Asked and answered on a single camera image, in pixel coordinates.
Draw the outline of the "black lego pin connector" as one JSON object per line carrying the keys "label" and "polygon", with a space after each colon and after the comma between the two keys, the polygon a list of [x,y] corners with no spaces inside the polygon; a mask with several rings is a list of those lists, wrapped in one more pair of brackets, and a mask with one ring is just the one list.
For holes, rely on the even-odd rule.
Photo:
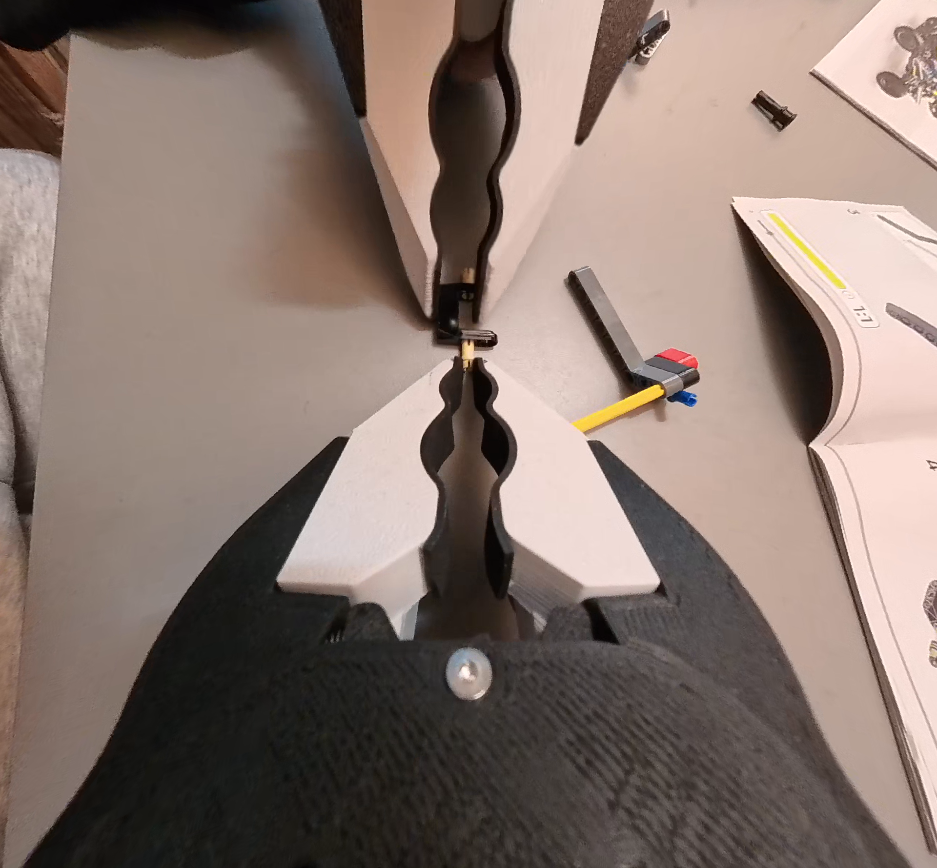
{"label": "black lego pin connector", "polygon": [[756,94],[752,105],[777,131],[788,128],[797,117],[797,113],[790,111],[788,106],[776,101],[763,90]]}

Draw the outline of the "grey beam yellow axle assembly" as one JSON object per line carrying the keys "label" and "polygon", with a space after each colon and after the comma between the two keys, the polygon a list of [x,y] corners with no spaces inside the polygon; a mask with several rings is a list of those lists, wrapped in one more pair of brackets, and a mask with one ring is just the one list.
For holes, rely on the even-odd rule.
{"label": "grey beam yellow axle assembly", "polygon": [[615,404],[575,420],[576,429],[592,432],[656,402],[697,405],[694,388],[700,371],[696,356],[668,349],[644,358],[591,267],[570,271],[567,283],[615,372],[631,388]]}

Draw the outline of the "wooden cabinet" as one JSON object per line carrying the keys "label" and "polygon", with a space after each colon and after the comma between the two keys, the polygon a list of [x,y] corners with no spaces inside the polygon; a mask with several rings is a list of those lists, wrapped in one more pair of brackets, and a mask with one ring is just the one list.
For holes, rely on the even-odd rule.
{"label": "wooden cabinet", "polygon": [[41,51],[1,42],[1,148],[62,154],[69,38]]}

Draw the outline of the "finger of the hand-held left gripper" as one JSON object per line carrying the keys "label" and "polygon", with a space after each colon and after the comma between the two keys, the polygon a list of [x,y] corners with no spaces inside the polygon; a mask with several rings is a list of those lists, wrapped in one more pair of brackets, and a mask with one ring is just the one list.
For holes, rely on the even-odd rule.
{"label": "finger of the hand-held left gripper", "polygon": [[359,118],[396,248],[427,318],[439,244],[431,223],[440,175],[432,91],[454,43],[456,0],[362,0],[366,112]]}
{"label": "finger of the hand-held left gripper", "polygon": [[505,294],[573,158],[605,0],[506,0],[496,62],[506,102],[489,173],[474,320]]}

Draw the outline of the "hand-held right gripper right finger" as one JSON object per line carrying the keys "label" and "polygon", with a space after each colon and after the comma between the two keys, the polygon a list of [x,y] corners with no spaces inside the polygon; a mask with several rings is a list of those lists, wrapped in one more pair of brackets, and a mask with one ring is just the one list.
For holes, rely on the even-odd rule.
{"label": "hand-held right gripper right finger", "polygon": [[485,558],[523,638],[551,613],[595,598],[655,593],[660,576],[586,436],[503,370],[474,361],[482,451],[496,473]]}

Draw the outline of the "open instruction booklet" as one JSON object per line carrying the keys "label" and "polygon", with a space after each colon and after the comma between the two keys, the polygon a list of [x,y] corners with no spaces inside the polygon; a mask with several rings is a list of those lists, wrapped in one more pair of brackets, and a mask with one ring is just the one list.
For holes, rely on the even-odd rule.
{"label": "open instruction booklet", "polygon": [[935,853],[935,230],[894,205],[732,206],[824,338],[832,400],[808,452]]}

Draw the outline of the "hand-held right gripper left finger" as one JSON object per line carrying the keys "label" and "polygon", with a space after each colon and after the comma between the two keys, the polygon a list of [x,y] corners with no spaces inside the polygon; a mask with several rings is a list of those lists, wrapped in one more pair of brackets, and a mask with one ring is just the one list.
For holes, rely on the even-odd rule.
{"label": "hand-held right gripper left finger", "polygon": [[378,605],[413,638],[434,584],[425,549],[446,520],[439,469],[463,374],[460,358],[439,363],[352,431],[279,571],[282,591]]}

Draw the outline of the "closed instruction booklet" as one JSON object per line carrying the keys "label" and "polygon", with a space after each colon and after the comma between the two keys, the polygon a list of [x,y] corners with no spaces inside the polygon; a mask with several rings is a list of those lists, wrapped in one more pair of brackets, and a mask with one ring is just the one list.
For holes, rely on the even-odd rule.
{"label": "closed instruction booklet", "polygon": [[812,73],[936,165],[936,0],[879,0]]}

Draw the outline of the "pile of mixed lego pieces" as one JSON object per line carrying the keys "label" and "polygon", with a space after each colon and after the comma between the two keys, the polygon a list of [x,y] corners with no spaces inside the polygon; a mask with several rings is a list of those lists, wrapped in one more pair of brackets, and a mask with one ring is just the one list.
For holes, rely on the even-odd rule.
{"label": "pile of mixed lego pieces", "polygon": [[670,13],[667,9],[662,9],[650,17],[635,45],[631,54],[631,60],[636,64],[647,65],[655,52],[659,49],[662,40],[671,29]]}

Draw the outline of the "black U-shaped lego piece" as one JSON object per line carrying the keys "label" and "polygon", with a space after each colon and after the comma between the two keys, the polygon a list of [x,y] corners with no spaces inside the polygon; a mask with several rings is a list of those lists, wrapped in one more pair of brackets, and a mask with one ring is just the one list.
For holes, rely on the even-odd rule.
{"label": "black U-shaped lego piece", "polygon": [[455,282],[437,287],[436,342],[461,349],[472,344],[477,349],[489,350],[498,345],[498,335],[483,328],[463,327],[460,321],[463,305],[474,303],[477,295],[475,282]]}

